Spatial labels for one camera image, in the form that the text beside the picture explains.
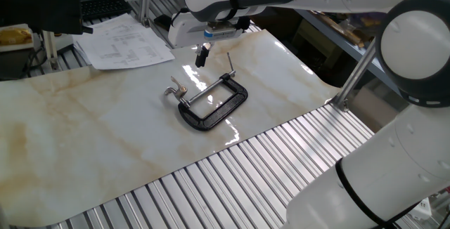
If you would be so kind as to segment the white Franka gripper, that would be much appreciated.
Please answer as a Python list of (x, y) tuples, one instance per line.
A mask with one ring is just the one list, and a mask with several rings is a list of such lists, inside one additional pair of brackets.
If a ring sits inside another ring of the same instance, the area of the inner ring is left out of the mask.
[(196, 67), (204, 67), (212, 44), (205, 38), (206, 22), (198, 21), (191, 12), (172, 16), (168, 39), (174, 48), (203, 44), (195, 59)]

